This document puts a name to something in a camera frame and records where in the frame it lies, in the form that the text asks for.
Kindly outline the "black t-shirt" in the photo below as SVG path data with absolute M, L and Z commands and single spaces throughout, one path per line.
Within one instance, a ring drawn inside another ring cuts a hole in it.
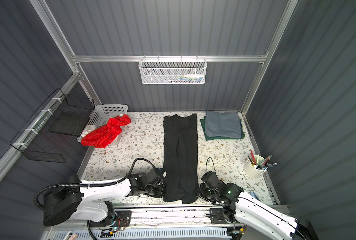
M 192 204 L 198 199 L 198 117 L 165 117 L 163 168 L 165 202 L 181 200 Z

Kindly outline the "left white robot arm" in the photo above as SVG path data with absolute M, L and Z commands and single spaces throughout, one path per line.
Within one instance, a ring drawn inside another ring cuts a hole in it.
M 64 183 L 41 189 L 33 201 L 43 211 L 43 224 L 46 227 L 68 220 L 108 224 L 116 216 L 108 198 L 162 198 L 165 176 L 166 172 L 162 168 L 153 168 L 143 175 L 128 173 L 122 179 L 112 181 L 80 181 L 78 176 L 71 176 Z

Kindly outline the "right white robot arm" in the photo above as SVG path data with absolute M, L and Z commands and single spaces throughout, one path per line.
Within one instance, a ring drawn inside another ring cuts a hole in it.
M 236 184 L 225 184 L 213 171 L 202 177 L 199 197 L 215 205 L 208 213 L 212 224 L 245 224 L 272 240 L 317 240 L 311 223 L 263 204 Z

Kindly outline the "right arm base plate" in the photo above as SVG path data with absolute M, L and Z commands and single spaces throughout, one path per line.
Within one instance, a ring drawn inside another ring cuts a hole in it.
M 236 211 L 230 208 L 210 208 L 206 214 L 212 224 L 242 224 L 236 220 Z

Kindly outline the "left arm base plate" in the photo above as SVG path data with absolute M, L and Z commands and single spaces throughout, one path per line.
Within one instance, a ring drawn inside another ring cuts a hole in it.
M 88 225 L 92 228 L 128 227 L 131 221 L 131 215 L 132 211 L 114 211 L 113 213 L 108 213 L 108 216 L 102 221 L 98 223 L 90 221 Z

